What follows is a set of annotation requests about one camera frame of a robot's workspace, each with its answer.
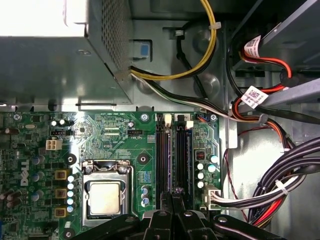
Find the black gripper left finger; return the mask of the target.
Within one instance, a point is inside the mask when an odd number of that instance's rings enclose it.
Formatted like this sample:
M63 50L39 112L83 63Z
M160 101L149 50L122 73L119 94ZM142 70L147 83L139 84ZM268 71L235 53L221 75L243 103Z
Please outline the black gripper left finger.
M160 195L160 209L143 219L123 214L74 236L73 240L170 240L173 228L173 202L170 192Z

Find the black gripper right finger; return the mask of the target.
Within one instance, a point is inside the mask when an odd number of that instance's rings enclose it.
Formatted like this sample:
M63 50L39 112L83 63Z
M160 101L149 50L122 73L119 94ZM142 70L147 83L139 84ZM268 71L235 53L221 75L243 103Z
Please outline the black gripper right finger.
M283 240L264 229L253 226L229 215L219 214L212 220L200 217L197 211L185 207L184 196L172 194L172 208L182 240Z

